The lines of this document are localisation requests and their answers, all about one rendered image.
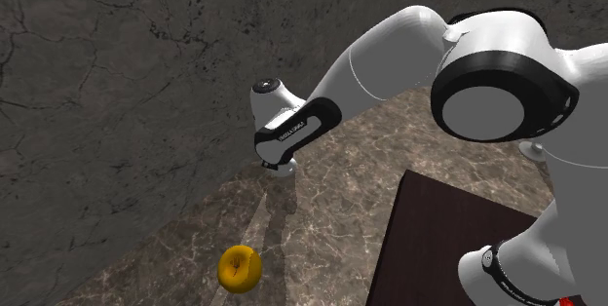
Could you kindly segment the yellow apple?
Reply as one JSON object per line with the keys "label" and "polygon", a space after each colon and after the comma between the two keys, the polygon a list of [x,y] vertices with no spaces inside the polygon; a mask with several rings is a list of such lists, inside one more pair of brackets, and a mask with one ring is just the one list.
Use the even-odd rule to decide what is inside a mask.
{"label": "yellow apple", "polygon": [[251,247],[238,245],[228,248],[217,265],[217,279],[231,293],[252,290],[262,275],[262,261]]}

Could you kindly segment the dark brown robot stand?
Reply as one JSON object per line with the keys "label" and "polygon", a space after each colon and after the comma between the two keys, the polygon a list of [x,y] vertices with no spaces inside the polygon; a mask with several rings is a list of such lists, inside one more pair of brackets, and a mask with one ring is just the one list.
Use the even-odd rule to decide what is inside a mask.
{"label": "dark brown robot stand", "polygon": [[403,174],[365,306],[524,306],[480,268],[482,249],[534,216],[418,172]]}

